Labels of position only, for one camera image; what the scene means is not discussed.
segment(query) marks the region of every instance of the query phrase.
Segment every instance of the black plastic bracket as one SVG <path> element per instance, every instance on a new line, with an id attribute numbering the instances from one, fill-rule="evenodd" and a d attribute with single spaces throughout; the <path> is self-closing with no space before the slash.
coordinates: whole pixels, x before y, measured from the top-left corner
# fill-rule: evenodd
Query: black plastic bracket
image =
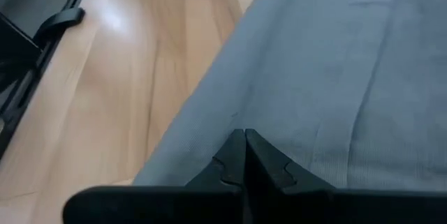
<path id="1" fill-rule="evenodd" d="M 446 223 L 447 194 L 340 190 L 255 130 L 235 130 L 186 186 L 96 187 L 64 223 Z"/>
<path id="2" fill-rule="evenodd" d="M 65 29 L 78 25 L 85 16 L 82 8 L 69 8 L 46 19 L 34 36 L 34 42 L 44 46 L 45 42 Z"/>

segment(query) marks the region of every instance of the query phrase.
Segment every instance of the gray upholstery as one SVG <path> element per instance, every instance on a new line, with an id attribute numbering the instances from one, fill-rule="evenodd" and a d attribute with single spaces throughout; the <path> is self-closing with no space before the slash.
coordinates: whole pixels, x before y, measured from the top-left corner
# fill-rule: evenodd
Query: gray upholstery
<path id="1" fill-rule="evenodd" d="M 447 189 L 447 0 L 255 0 L 134 184 L 187 183 L 234 128 L 337 187 Z"/>

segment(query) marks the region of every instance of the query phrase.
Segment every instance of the light wood floor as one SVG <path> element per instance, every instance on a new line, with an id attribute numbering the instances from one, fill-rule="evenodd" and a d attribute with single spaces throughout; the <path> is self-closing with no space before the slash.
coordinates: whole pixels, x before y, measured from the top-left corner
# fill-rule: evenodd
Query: light wood floor
<path id="1" fill-rule="evenodd" d="M 82 0 L 0 162 L 0 223 L 129 184 L 251 0 Z"/>

